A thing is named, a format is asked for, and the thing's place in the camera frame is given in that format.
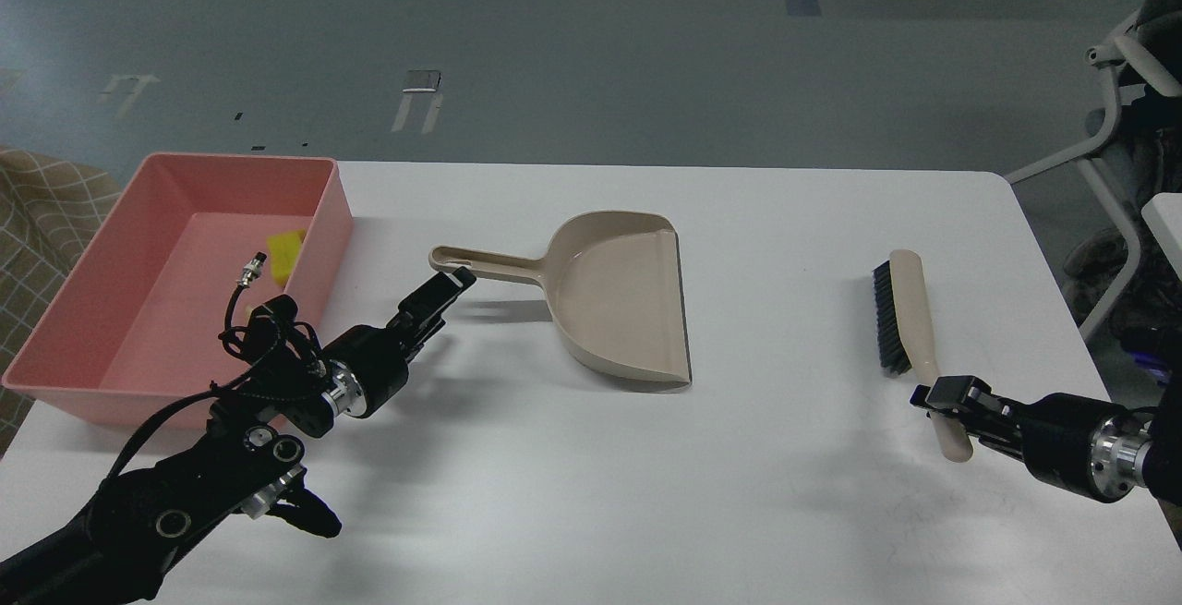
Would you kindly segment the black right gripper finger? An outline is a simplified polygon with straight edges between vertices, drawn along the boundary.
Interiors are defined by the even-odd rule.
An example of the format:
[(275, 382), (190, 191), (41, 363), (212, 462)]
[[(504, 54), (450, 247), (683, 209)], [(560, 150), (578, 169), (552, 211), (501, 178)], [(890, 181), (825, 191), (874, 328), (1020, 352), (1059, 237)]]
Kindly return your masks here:
[(1000, 397), (974, 375), (942, 375), (931, 385), (917, 385), (911, 406), (933, 417), (957, 419), (965, 427), (1017, 427), (1018, 416), (1030, 408)]
[(1009, 458), (1022, 458), (1022, 440), (1020, 432), (1011, 427), (996, 427), (967, 421), (965, 430), (975, 438), (979, 445), (988, 448)]

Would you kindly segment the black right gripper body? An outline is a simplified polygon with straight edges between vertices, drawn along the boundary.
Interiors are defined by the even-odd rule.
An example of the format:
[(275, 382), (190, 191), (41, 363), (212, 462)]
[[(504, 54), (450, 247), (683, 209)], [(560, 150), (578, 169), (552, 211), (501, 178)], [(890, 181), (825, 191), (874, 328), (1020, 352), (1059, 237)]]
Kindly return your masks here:
[(1022, 466), (1048, 486), (1102, 503), (1145, 488), (1147, 412), (1056, 392), (1017, 410)]

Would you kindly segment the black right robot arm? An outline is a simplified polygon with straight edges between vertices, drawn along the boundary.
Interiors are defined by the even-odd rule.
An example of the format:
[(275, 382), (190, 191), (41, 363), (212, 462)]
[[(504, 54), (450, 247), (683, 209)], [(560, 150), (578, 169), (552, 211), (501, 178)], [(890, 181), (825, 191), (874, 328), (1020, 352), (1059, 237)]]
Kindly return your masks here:
[(972, 375), (918, 385), (911, 404), (931, 419), (961, 421), (980, 445), (1018, 458), (1048, 486), (1102, 503), (1142, 487), (1178, 505), (1178, 328), (1131, 328), (1121, 347), (1164, 388), (1156, 405), (1128, 408), (1067, 392), (1025, 404), (993, 393)]

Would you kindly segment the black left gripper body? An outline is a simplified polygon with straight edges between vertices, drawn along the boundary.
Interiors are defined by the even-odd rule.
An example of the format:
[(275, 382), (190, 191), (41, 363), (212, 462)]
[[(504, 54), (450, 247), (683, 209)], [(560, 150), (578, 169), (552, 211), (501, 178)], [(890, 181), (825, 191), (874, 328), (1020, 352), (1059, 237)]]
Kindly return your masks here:
[(439, 332), (439, 315), (401, 311), (383, 327), (356, 324), (325, 349), (327, 399), (336, 414), (368, 418), (392, 399), (409, 377), (410, 362)]

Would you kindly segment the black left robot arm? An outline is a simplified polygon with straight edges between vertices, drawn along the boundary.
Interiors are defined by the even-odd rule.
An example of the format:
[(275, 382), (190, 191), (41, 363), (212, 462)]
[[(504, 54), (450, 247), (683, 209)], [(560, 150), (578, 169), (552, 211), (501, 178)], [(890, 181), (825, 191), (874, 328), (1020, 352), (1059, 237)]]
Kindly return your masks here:
[(4, 603), (151, 600), (165, 575), (236, 515), (338, 536), (340, 518), (309, 490), (305, 441), (392, 399), (446, 310), (474, 284), (467, 267), (440, 269), (384, 326), (358, 324), (329, 344), (290, 295), (251, 310), (248, 323), (226, 321), (221, 344), (245, 372), (143, 421), (83, 508), (5, 559)]

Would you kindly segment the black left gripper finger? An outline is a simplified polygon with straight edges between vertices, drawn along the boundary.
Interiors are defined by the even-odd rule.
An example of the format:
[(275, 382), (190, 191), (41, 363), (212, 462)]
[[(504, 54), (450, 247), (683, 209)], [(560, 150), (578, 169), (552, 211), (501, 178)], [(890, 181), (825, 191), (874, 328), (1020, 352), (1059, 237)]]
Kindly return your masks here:
[(401, 299), (397, 318), (402, 321), (435, 321), (459, 295), (476, 284), (476, 277), (468, 268), (436, 272), (424, 284)]
[(446, 310), (456, 301), (457, 295), (428, 295), (418, 302), (418, 339), (429, 340), (446, 323)]

